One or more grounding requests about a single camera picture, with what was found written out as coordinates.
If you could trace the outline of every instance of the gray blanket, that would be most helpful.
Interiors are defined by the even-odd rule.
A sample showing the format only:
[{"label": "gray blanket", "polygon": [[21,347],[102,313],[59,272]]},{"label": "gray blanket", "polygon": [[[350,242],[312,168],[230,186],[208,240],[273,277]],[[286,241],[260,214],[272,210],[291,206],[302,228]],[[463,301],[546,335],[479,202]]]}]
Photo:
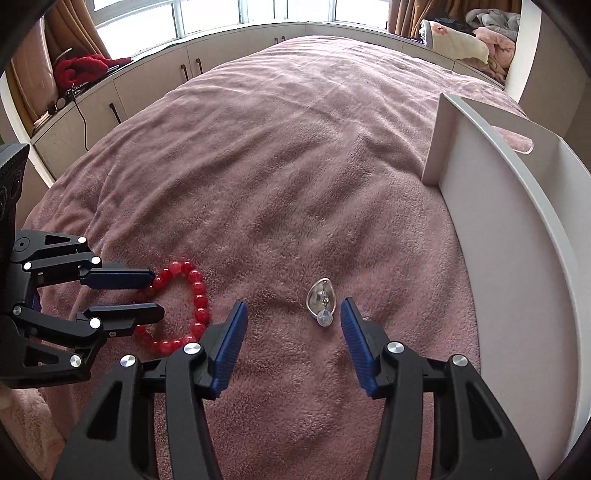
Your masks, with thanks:
[{"label": "gray blanket", "polygon": [[466,22],[474,28],[485,27],[517,41],[521,15],[503,12],[498,8],[478,8],[466,14]]}]

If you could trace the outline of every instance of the silver pendant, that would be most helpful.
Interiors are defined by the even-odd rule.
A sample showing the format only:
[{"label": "silver pendant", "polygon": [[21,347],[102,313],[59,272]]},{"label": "silver pendant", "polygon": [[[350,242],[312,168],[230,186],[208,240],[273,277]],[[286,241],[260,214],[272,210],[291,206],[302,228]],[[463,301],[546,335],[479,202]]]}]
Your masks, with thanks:
[{"label": "silver pendant", "polygon": [[312,285],[306,297],[306,306],[320,326],[328,327],[332,323],[336,296],[328,278],[321,278]]}]

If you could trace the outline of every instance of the white cabinet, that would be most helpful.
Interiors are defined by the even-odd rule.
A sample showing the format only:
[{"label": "white cabinet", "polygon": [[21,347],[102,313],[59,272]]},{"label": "white cabinet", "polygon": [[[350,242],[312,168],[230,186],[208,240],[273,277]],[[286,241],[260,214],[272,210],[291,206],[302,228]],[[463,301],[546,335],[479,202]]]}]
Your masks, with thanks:
[{"label": "white cabinet", "polygon": [[86,119],[86,143],[92,147],[119,123],[127,120],[123,105],[113,82],[92,92],[79,102],[80,111]]},{"label": "white cabinet", "polygon": [[412,43],[404,43],[402,45],[402,53],[409,55],[410,57],[415,57],[417,59],[426,60],[430,63],[434,63],[435,65],[439,65],[447,70],[453,69],[455,62],[443,55],[439,55],[439,53],[435,53],[434,51],[429,50],[427,47],[422,47],[419,44],[412,44]]},{"label": "white cabinet", "polygon": [[78,101],[78,107],[80,112],[71,104],[61,118],[34,140],[39,156],[56,179],[86,153],[85,136],[86,147],[90,149],[119,124],[117,116],[121,122],[127,120],[113,82]]},{"label": "white cabinet", "polygon": [[402,45],[404,45],[402,40],[393,38],[393,35],[380,35],[379,33],[364,30],[353,30],[353,36],[351,38],[365,43],[371,43],[372,45],[381,45],[396,51],[402,51]]},{"label": "white cabinet", "polygon": [[127,70],[113,82],[125,114],[131,117],[192,76],[187,48],[181,46]]},{"label": "white cabinet", "polygon": [[331,37],[352,38],[353,29],[345,27],[335,27],[331,24],[308,23],[306,25],[306,35],[328,35]]},{"label": "white cabinet", "polygon": [[35,149],[55,179],[86,153],[84,123],[74,107],[35,141]]},{"label": "white cabinet", "polygon": [[302,37],[305,31],[304,24],[247,27],[190,43],[187,51],[193,76],[290,38]]},{"label": "white cabinet", "polygon": [[460,63],[459,61],[456,61],[456,64],[453,66],[453,71],[456,73],[461,73],[462,75],[468,75],[469,77],[474,77],[474,78],[477,78],[480,80],[484,80],[485,82],[488,82],[496,87],[501,86],[500,83],[495,82],[488,75],[485,75],[484,73],[480,73],[478,70],[473,69],[467,65],[464,65],[463,63]]}]

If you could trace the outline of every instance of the electric cord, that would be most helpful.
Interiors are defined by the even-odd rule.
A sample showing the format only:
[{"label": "electric cord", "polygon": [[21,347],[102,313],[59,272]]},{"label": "electric cord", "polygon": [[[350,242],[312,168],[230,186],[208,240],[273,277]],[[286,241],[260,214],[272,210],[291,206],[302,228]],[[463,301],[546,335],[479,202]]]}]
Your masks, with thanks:
[{"label": "electric cord", "polygon": [[82,117],[82,121],[84,122],[84,149],[88,152],[88,146],[87,146],[87,140],[86,140],[86,118],[84,118],[84,115],[82,115],[82,112],[80,111],[80,107],[78,106],[78,102],[76,102],[76,95],[74,94],[74,90],[70,90],[70,94],[72,96],[72,100],[74,100],[74,105],[76,105],[76,109],[78,110],[78,113],[80,114],[80,116]]}]

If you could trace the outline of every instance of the white wall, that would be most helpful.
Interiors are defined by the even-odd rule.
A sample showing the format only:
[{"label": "white wall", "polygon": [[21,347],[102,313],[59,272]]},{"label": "white wall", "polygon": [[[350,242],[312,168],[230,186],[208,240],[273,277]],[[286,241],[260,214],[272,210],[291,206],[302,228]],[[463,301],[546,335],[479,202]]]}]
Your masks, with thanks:
[{"label": "white wall", "polygon": [[589,79],[564,139],[591,171],[591,80]]},{"label": "white wall", "polygon": [[524,0],[515,58],[505,92],[530,120],[565,136],[587,82],[568,42],[531,0]]},{"label": "white wall", "polygon": [[[0,136],[4,143],[31,142],[12,101],[5,73],[0,77]],[[17,229],[22,227],[31,209],[39,203],[54,181],[35,148],[32,145],[30,148],[22,180],[22,195],[17,203]]]}]

